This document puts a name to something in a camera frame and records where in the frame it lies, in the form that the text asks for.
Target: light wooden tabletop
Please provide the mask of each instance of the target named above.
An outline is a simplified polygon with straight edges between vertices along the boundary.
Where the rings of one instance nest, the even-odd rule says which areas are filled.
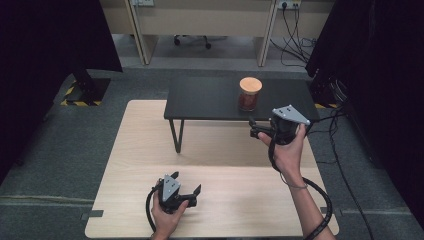
[[[150,237],[147,194],[158,178],[175,171],[180,194],[192,193],[199,184],[202,191],[172,237],[302,235],[289,189],[271,167],[267,147],[249,136],[247,122],[186,121],[178,154],[163,119],[165,104],[128,103],[92,209],[103,215],[89,218],[87,237]],[[302,174],[325,189],[307,139]],[[310,192],[319,207],[326,206],[318,192]],[[334,216],[329,226],[338,233]]]

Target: wrist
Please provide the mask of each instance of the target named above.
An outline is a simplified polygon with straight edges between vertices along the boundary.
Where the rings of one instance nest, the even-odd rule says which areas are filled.
[[[305,182],[303,181],[303,177],[300,173],[296,174],[283,174],[287,185],[289,186],[305,186]]]

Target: hand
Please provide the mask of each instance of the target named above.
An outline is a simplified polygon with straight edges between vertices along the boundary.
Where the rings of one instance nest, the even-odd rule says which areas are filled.
[[[300,173],[300,159],[303,150],[303,140],[306,128],[304,124],[299,125],[295,139],[287,145],[275,145],[274,160],[278,169],[287,181],[296,186],[303,186],[302,175]],[[265,133],[258,134],[259,139],[269,146],[271,138]]]
[[[177,228],[178,222],[180,221],[187,206],[188,200],[181,203],[180,207],[173,214],[168,214],[160,207],[159,197],[156,191],[153,194],[153,208],[151,210],[156,224],[156,232],[153,234],[152,239],[168,239]]]

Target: black table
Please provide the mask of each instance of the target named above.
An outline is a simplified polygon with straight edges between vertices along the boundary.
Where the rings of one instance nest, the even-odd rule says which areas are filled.
[[[255,110],[243,111],[238,107],[240,80],[180,77],[171,81],[164,118],[169,120],[177,153],[181,152],[184,120],[248,121],[251,116],[257,121],[268,121],[274,108],[292,105],[311,125],[319,121],[306,81],[260,79],[262,89]],[[181,120],[178,140],[174,119]]]

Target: finger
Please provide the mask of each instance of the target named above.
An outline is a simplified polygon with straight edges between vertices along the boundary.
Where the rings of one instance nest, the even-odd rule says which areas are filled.
[[[175,211],[175,215],[178,217],[178,219],[181,218],[181,216],[184,214],[186,208],[188,206],[188,200],[185,200],[181,203],[181,205],[178,207],[177,211]]]
[[[271,138],[263,132],[258,133],[258,137],[267,146],[271,143]]]
[[[299,125],[299,130],[297,130],[295,141],[303,141],[303,139],[305,138],[305,134],[306,134],[305,124],[301,123]]]

